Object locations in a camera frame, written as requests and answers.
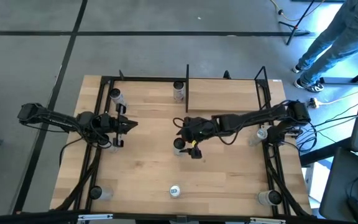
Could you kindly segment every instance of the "person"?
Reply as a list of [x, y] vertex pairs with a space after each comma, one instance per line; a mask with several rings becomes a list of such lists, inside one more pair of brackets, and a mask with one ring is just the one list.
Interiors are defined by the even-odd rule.
[[[319, 59], [317, 56], [328, 49]], [[297, 88], [313, 93], [321, 92], [324, 86], [320, 76], [338, 62], [358, 53], [358, 0], [346, 0], [328, 28], [311, 44], [308, 51], [292, 68], [301, 73], [295, 80]]]

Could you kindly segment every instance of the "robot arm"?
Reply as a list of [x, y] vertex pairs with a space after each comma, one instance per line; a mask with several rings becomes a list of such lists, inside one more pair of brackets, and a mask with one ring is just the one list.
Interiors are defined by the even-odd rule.
[[269, 109], [242, 115], [222, 114], [212, 116], [211, 120], [186, 117], [178, 134], [183, 140], [193, 144], [193, 149], [187, 150], [191, 157], [201, 159], [201, 151], [197, 147], [201, 141], [212, 137], [231, 136], [237, 134], [244, 127], [276, 120], [281, 122], [277, 126], [268, 128], [266, 139], [268, 143], [282, 142], [287, 131], [295, 126], [308, 124], [310, 117], [305, 104], [299, 101], [285, 101], [285, 103], [280, 103]]
[[50, 111], [39, 103], [27, 103], [17, 115], [20, 124], [47, 123], [62, 128], [64, 131], [76, 131], [87, 142], [98, 142], [106, 133], [127, 134], [137, 126], [136, 121], [128, 120], [125, 116], [125, 106], [117, 105], [117, 118], [112, 118], [107, 113], [95, 116], [90, 111], [80, 113], [77, 117]]

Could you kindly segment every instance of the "blue jeans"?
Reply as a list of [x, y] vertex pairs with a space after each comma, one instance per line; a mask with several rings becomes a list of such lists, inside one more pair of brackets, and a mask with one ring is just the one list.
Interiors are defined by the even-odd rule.
[[[328, 49], [319, 59], [317, 56]], [[358, 53], [358, 0], [347, 0], [328, 28], [311, 44], [299, 59], [298, 68], [304, 84], [311, 85], [338, 62]]]

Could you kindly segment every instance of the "wooden tabletop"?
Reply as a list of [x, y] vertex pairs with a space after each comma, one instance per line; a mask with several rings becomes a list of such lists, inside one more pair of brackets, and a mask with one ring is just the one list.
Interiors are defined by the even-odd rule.
[[[75, 115], [94, 110], [100, 79], [101, 76], [84, 77]], [[281, 81], [269, 80], [269, 85], [272, 105], [283, 101]], [[139, 125], [123, 136], [125, 144], [118, 152], [102, 151], [96, 185], [112, 189], [114, 195], [109, 201], [95, 200], [93, 212], [272, 216], [271, 208], [255, 199], [258, 192], [268, 190], [262, 146], [248, 146], [248, 138], [258, 126], [244, 128], [231, 146], [224, 145], [218, 138], [201, 142], [202, 159], [178, 157], [173, 153], [178, 128], [172, 119], [185, 116], [210, 119], [217, 113], [190, 111], [186, 114], [185, 104], [174, 102], [169, 82], [115, 82], [114, 87], [121, 90], [128, 103], [126, 116]], [[114, 107], [111, 104], [110, 111], [114, 111]], [[70, 133], [68, 142], [77, 138], [76, 133]], [[51, 208], [60, 205], [76, 185], [85, 147], [86, 143], [80, 141], [65, 149]], [[298, 151], [291, 146], [280, 146], [280, 154], [288, 189], [311, 213]], [[174, 184], [181, 189], [178, 198], [171, 198], [169, 194]]]
[[189, 80], [189, 110], [250, 112], [259, 110], [255, 81], [217, 78]]

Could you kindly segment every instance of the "white sneaker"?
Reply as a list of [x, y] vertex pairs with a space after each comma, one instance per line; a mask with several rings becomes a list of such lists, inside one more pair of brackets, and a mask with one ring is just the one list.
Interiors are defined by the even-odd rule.
[[302, 69], [298, 68], [298, 66], [295, 65], [295, 66], [292, 68], [292, 71], [293, 71], [294, 73], [299, 73], [299, 72], [302, 72]]
[[301, 82], [300, 78], [295, 80], [295, 82], [293, 82], [293, 85], [295, 85], [295, 87], [297, 88], [306, 89], [312, 93], [319, 93], [324, 90], [324, 86], [320, 82], [316, 82], [315, 84], [312, 85], [305, 85], [303, 84], [303, 82]]

